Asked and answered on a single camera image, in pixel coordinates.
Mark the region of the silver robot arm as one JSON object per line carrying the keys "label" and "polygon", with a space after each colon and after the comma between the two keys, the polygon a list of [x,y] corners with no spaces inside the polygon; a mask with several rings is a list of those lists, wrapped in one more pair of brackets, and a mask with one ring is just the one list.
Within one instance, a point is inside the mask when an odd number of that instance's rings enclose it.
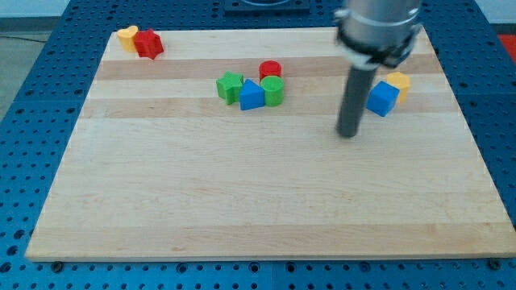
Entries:
{"label": "silver robot arm", "polygon": [[412,52],[422,24],[421,0],[346,0],[334,12],[336,41],[362,70],[396,68]]}

